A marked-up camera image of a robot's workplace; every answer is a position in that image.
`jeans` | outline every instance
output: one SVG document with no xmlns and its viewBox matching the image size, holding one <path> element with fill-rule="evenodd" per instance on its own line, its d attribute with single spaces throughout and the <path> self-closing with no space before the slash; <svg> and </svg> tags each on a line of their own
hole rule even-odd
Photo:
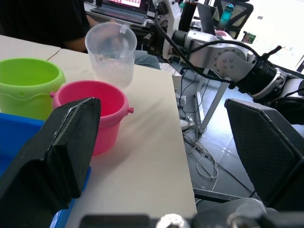
<svg viewBox="0 0 304 228">
<path fill-rule="evenodd" d="M 160 70 L 157 57 L 148 55 L 146 51 L 135 51 L 135 64 Z"/>
</svg>

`pink bucket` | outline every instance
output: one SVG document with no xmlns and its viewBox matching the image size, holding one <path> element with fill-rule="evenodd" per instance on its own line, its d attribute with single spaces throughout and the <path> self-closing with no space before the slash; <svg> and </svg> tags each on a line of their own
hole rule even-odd
<svg viewBox="0 0 304 228">
<path fill-rule="evenodd" d="M 100 123 L 93 155 L 104 153 L 114 146 L 120 121 L 133 113 L 125 94 L 105 82 L 86 80 L 68 83 L 50 96 L 53 97 L 53 108 L 87 97 L 101 100 Z"/>
</svg>

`gray tile floor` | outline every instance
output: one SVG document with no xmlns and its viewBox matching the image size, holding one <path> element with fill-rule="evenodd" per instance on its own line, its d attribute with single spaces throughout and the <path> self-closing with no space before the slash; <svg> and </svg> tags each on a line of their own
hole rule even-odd
<svg viewBox="0 0 304 228">
<path fill-rule="evenodd" d="M 190 83 L 193 82 L 195 77 L 195 73 L 188 71 L 184 77 L 182 89 L 188 86 Z M 193 112 L 195 111 L 195 97 L 194 92 L 196 91 L 196 87 L 198 85 L 199 80 L 201 79 L 200 76 L 196 77 L 195 83 L 192 83 L 184 92 L 184 95 L 187 96 L 186 106 L 184 107 L 185 111 Z M 204 86 L 201 89 L 201 94 L 206 88 L 208 80 L 206 79 L 204 82 Z M 217 81 L 210 81 L 209 85 L 206 89 L 206 92 L 203 97 L 203 109 L 204 113 L 208 111 L 213 98 L 219 88 L 220 82 Z M 205 148 L 214 156 L 215 160 L 223 166 L 226 170 L 232 173 L 239 181 L 241 181 L 250 191 L 254 191 L 254 186 L 252 185 L 242 163 L 238 156 L 238 152 L 236 150 L 236 146 L 233 140 L 232 131 L 230 128 L 230 123 L 228 119 L 227 111 L 224 107 L 224 102 L 228 98 L 236 98 L 240 100 L 252 101 L 252 98 L 247 94 L 240 93 L 236 88 L 233 90 L 227 89 L 225 94 L 223 95 L 215 113 L 208 124 L 208 128 L 206 132 L 200 137 L 199 141 Z M 300 132 L 304 136 L 304 128 L 303 126 L 296 126 L 295 127 L 298 132 Z M 202 188 L 205 190 L 211 190 L 214 186 L 215 180 L 211 180 L 208 178 L 204 178 L 199 175 L 197 171 L 197 159 L 200 159 L 200 154 L 196 150 L 190 154 L 190 151 L 193 148 L 190 145 L 185 146 L 185 150 L 187 152 L 189 170 L 191 175 L 192 185 L 195 188 Z M 204 165 L 206 170 L 210 173 L 214 173 L 213 163 L 208 160 L 207 158 L 202 158 L 201 163 Z M 205 173 L 204 170 L 199 167 L 199 170 L 202 173 Z M 240 197 L 248 197 L 250 195 L 250 191 L 244 188 L 240 183 L 238 183 L 231 175 L 227 172 L 218 168 L 219 175 L 218 181 L 214 188 L 215 192 L 226 193 L 230 195 L 240 196 Z M 208 202 L 208 201 L 201 201 L 198 204 L 198 211 L 203 209 L 212 207 L 217 203 Z"/>
</svg>

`clear plastic measuring cup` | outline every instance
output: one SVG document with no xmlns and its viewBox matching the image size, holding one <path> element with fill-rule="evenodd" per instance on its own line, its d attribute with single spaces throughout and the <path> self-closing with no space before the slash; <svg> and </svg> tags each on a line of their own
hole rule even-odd
<svg viewBox="0 0 304 228">
<path fill-rule="evenodd" d="M 134 32 L 116 22 L 101 23 L 89 30 L 85 41 L 97 79 L 122 90 L 127 88 L 133 77 L 137 45 Z"/>
</svg>

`blue plastic bin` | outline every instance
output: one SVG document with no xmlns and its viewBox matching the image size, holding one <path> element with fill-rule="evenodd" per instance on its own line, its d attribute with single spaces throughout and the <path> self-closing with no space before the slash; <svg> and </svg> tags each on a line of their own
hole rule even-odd
<svg viewBox="0 0 304 228">
<path fill-rule="evenodd" d="M 17 155 L 21 147 L 42 127 L 44 121 L 0 113 L 0 177 Z M 91 167 L 89 167 L 84 188 L 86 187 Z M 74 199 L 66 210 L 56 213 L 50 228 L 64 228 L 72 210 Z"/>
</svg>

